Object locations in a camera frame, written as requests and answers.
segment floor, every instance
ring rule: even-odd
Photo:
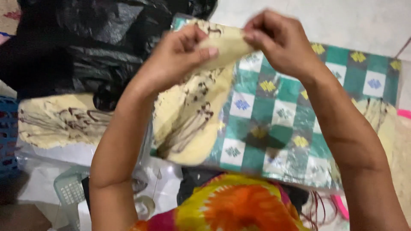
[[[395,56],[411,36],[409,0],[220,0],[210,20],[215,23],[242,27],[251,15],[267,7],[300,19],[309,40],[314,42]],[[16,0],[0,2],[1,32],[15,33],[18,21],[2,15],[15,12],[16,8]],[[411,46],[406,48],[399,58],[411,61]],[[410,76],[411,71],[408,72],[406,79],[411,79]],[[15,96],[15,92],[3,84],[0,84],[0,94]],[[409,103],[411,100],[408,100],[407,94],[402,99],[403,103],[400,101],[399,106],[404,105],[403,107],[411,109],[411,103]],[[407,163],[410,163],[407,153],[411,148],[409,138],[411,137],[409,135],[411,122],[400,119],[397,127],[399,127],[398,136],[400,138],[394,151],[394,184],[404,213],[410,222],[411,198],[409,195],[411,191],[407,179],[411,177],[411,173],[407,167]],[[153,166],[156,167],[146,171],[145,177],[149,184],[141,194],[154,199],[156,214],[177,206],[175,195],[180,185],[181,171],[178,167],[163,162],[155,163]],[[55,177],[64,169],[64,166],[36,165],[31,169],[30,182],[33,184],[40,182],[39,185],[42,187],[38,188],[34,185],[27,187],[19,198],[22,203],[27,200],[35,201],[38,208],[53,223],[54,228],[68,224],[67,218],[59,207],[54,189],[50,187]],[[333,214],[330,204],[326,207],[327,211]],[[346,222],[337,220],[335,223],[338,224],[325,226],[321,230],[347,230]]]

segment blue logo print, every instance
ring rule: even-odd
[[[238,109],[246,110],[247,108],[250,107],[250,105],[247,103],[247,101],[239,99],[236,101],[236,106]]]
[[[368,81],[368,85],[371,88],[374,88],[374,89],[378,89],[378,88],[381,87],[381,83],[378,79],[372,79],[372,80]]]

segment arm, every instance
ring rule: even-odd
[[[93,230],[125,231],[138,220],[131,175],[154,100],[159,92],[218,55],[213,48],[195,48],[206,37],[197,26],[168,33],[123,92],[91,163]]]
[[[380,140],[334,75],[311,49],[295,19],[264,11],[245,26],[245,40],[306,88],[324,139],[340,169],[351,230],[409,230]]]

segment colorful fabric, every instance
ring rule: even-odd
[[[176,18],[173,24],[179,28],[185,21]],[[318,43],[312,48],[353,101],[382,98],[395,105],[401,61]],[[202,165],[342,190],[307,91],[296,78],[274,70],[262,52],[238,62],[219,118],[216,142]]]
[[[277,183],[223,174],[182,205],[138,221],[131,231],[308,231]]]

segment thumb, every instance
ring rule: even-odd
[[[273,53],[279,49],[279,45],[261,30],[247,32],[244,36],[244,40],[256,50],[262,50],[263,53]]]
[[[193,66],[199,66],[218,56],[218,49],[215,47],[195,49],[189,54],[189,62]]]

